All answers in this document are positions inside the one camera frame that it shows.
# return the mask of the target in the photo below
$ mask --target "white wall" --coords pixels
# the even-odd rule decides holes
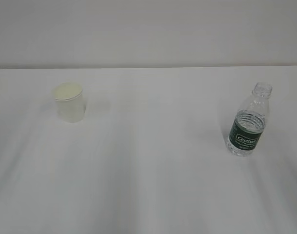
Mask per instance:
[[[297,64],[297,0],[0,0],[0,68]]]

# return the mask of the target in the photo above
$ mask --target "white tablecloth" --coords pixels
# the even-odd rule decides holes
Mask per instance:
[[[223,137],[258,81],[272,112],[240,158]],[[0,70],[0,234],[196,233],[297,234],[297,66]]]

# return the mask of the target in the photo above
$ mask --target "plastic water bottle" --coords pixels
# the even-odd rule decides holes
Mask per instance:
[[[267,122],[271,92],[270,84],[259,82],[241,104],[227,141],[231,153],[247,156],[255,149]]]

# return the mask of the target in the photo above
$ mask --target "paper cup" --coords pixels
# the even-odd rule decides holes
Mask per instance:
[[[83,119],[84,102],[81,85],[73,82],[63,83],[53,90],[53,96],[61,119],[70,123]]]

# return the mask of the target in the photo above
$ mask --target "bottle neck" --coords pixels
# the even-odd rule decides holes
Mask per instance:
[[[264,99],[264,100],[270,99],[270,96],[265,97],[263,95],[260,95],[260,94],[258,94],[256,92],[254,92],[254,91],[252,91],[252,95],[255,96],[256,98],[261,98],[261,99]]]

